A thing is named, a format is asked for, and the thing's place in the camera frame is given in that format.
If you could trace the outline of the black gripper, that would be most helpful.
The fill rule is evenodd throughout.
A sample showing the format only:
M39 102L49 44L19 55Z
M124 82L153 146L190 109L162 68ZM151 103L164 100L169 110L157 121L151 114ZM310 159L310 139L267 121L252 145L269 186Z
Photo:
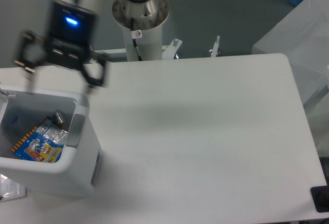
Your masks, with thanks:
M13 62L26 73L27 93L33 94L36 70L46 62L79 70L87 95L105 85L109 57L89 47L97 18L91 10L52 0L45 39L31 30L21 33Z

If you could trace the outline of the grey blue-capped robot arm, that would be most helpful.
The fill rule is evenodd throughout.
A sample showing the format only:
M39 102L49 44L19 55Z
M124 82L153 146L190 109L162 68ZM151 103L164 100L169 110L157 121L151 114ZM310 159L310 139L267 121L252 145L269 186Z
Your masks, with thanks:
M126 0L144 5L151 0ZM50 0L44 36L22 33L14 64L31 76L46 63L77 70L90 88L101 87L108 56L90 47L102 0Z

